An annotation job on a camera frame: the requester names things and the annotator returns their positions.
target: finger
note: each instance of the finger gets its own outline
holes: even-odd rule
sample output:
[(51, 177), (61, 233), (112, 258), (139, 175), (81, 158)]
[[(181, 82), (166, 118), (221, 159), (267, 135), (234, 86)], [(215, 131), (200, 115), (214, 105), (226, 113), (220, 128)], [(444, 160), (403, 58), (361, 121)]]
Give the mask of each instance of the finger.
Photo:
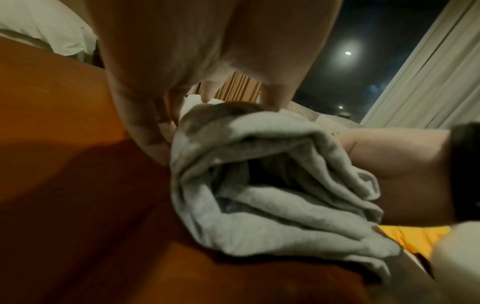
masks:
[(295, 91), (301, 81), (287, 85), (270, 85), (262, 83), (260, 86), (260, 103), (266, 106), (284, 109), (289, 106)]
[(154, 98), (136, 93), (107, 73), (113, 103), (133, 140), (152, 159), (163, 166), (170, 163), (170, 145), (157, 124)]
[(201, 102), (207, 103), (212, 100), (224, 83), (225, 80), (203, 81), (200, 85)]
[(165, 95), (166, 108), (168, 116), (178, 125), (180, 119), (180, 110), (184, 106), (185, 96), (192, 86), (182, 86), (170, 89)]

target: wooden surface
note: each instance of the wooden surface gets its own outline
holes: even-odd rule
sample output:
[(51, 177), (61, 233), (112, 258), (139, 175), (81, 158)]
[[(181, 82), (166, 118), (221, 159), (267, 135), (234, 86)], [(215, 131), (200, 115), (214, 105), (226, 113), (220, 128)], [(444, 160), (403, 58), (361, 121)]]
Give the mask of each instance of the wooden surface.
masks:
[[(126, 138), (103, 70), (0, 39), (0, 80), (1, 303), (405, 302), (339, 265), (196, 245), (169, 172)], [(405, 262), (392, 262), (398, 284), (420, 281), (435, 302)]]

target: towel fold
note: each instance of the towel fold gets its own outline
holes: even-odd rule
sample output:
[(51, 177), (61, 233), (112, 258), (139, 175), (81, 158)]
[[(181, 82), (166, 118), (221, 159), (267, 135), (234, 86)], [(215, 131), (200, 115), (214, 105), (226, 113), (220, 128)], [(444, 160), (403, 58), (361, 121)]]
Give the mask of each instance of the towel fold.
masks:
[(400, 246), (372, 227), (377, 180), (316, 124), (256, 104), (196, 105), (172, 144), (171, 201), (194, 239), (233, 256), (358, 262), (382, 279)]

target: night sky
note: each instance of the night sky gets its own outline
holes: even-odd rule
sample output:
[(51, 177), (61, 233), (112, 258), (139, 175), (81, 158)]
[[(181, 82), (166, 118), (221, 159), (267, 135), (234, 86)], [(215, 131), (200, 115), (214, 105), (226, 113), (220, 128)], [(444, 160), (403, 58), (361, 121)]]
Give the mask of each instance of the night sky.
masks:
[(360, 122), (447, 2), (346, 0), (293, 100), (324, 114), (350, 112)]

